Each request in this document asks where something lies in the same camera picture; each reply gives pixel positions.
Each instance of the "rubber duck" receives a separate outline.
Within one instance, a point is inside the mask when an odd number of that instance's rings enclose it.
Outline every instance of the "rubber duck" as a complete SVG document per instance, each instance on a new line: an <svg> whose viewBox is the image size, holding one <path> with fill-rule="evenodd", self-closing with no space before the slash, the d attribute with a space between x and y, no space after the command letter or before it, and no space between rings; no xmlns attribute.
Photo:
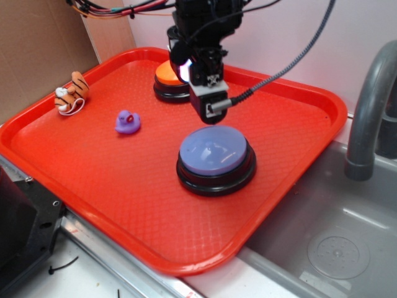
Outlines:
<svg viewBox="0 0 397 298"><path fill-rule="evenodd" d="M131 134L141 127L141 119L137 113L122 110L116 119L115 130L119 133Z"/></svg>

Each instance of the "gray sink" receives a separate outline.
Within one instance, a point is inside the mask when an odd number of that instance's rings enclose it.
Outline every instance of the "gray sink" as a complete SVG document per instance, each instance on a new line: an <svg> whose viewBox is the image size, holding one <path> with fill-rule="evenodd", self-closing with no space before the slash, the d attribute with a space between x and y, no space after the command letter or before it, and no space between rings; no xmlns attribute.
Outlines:
<svg viewBox="0 0 397 298"><path fill-rule="evenodd" d="M356 182L345 153L332 142L247 242L257 257L240 258L262 258L305 297L396 297L397 163L377 157L372 179Z"/></svg>

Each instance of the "large purple button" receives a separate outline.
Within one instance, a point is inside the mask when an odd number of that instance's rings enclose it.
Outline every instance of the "large purple button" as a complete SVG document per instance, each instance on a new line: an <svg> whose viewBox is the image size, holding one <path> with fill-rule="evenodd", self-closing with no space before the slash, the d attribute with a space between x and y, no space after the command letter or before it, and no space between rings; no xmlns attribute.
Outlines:
<svg viewBox="0 0 397 298"><path fill-rule="evenodd" d="M202 176L217 176L235 169L245 156L247 141L238 130L209 126L196 130L182 142L179 154L184 166Z"/></svg>

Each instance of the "orange button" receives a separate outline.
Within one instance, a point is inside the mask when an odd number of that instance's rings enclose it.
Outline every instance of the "orange button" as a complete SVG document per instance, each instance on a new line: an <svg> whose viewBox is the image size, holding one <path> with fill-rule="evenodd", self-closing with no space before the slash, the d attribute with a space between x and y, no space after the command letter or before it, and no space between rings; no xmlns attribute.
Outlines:
<svg viewBox="0 0 397 298"><path fill-rule="evenodd" d="M174 70L172 70L169 60L165 61L159 67L157 67L156 77L160 83L165 85L183 85L183 83L179 81Z"/></svg>

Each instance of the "red tray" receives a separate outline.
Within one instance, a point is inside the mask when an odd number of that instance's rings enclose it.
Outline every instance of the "red tray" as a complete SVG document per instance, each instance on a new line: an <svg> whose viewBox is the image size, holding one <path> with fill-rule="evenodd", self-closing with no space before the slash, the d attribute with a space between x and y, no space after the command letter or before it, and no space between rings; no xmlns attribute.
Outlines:
<svg viewBox="0 0 397 298"><path fill-rule="evenodd" d="M229 109L257 171L242 190L202 197L176 174L183 139L205 126L193 107L157 100L156 67L167 51L139 48L84 74L84 109L59 115L50 94L0 129L0 154L40 181L96 228L163 273L200 273L232 258L344 125L334 94L283 79ZM230 96L268 76L226 66ZM133 135L115 130L119 111L139 113Z"/></svg>

